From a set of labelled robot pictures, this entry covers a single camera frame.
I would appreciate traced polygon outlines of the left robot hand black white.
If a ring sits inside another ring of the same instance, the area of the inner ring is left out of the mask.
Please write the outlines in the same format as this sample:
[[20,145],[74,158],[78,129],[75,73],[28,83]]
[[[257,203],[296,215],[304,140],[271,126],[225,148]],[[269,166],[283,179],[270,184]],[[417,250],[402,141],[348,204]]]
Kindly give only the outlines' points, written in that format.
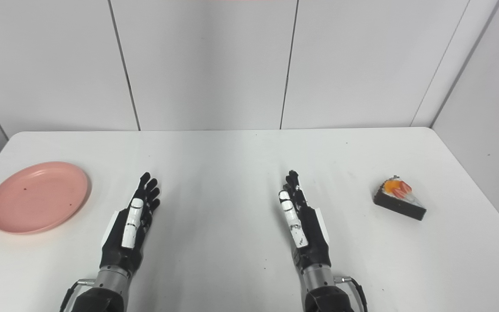
[[102,246],[100,268],[118,267],[135,274],[143,260],[143,246],[154,211],[160,205],[158,180],[149,172],[140,182],[127,208],[115,212]]

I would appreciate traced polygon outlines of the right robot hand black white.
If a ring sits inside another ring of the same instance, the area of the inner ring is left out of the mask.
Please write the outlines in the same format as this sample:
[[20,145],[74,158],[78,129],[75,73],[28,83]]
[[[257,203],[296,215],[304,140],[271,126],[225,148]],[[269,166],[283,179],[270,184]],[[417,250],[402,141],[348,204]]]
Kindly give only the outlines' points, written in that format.
[[285,176],[279,203],[293,241],[295,266],[300,271],[313,265],[331,267],[329,241],[321,211],[309,205],[295,170],[290,170]]

